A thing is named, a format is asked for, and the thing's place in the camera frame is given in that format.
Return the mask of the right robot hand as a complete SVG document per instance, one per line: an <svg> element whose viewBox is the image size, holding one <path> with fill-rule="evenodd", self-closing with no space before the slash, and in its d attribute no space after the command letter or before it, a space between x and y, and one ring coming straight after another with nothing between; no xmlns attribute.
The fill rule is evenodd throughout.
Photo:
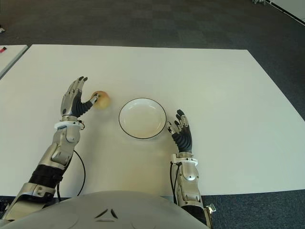
<svg viewBox="0 0 305 229"><path fill-rule="evenodd" d="M166 123L168 132L171 134L173 141L177 145L179 152L192 152L192 134L188 119L181 109L176 112L176 120L174 121L176 129L170 122Z"/></svg>

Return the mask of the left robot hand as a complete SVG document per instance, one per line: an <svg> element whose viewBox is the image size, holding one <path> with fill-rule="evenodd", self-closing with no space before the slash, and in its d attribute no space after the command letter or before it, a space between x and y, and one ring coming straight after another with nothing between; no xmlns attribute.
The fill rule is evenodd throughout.
<svg viewBox="0 0 305 229"><path fill-rule="evenodd" d="M94 95L93 98L86 102L81 101L82 88L87 77L80 77L73 81L69 86L67 92L64 94L61 102L61 115L81 117L84 113L89 111L95 103L98 101L98 96Z"/></svg>

